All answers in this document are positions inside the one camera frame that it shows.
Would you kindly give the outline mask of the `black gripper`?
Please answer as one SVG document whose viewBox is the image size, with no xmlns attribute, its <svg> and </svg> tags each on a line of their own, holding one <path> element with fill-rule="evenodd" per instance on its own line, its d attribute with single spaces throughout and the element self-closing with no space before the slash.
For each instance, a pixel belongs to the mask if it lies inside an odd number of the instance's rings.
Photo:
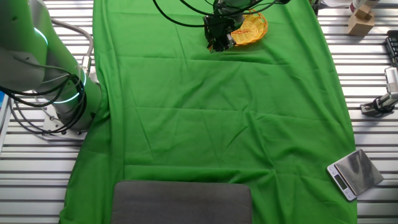
<svg viewBox="0 0 398 224">
<path fill-rule="evenodd" d="M 235 46 L 231 33 L 242 26 L 244 16 L 205 16 L 203 22 L 209 52 L 222 52 Z"/>
</svg>

